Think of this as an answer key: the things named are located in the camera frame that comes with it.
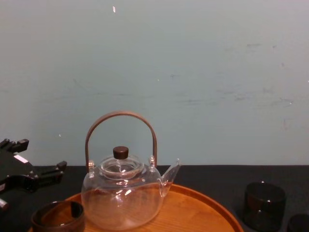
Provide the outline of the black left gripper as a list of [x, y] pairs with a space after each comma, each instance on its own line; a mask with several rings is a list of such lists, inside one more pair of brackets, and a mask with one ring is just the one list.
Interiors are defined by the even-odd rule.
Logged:
[[65, 173], [67, 162], [36, 169], [25, 158], [14, 153], [27, 150], [28, 139], [17, 142], [4, 139], [0, 142], [0, 192], [13, 189], [36, 192], [38, 189], [59, 184]]

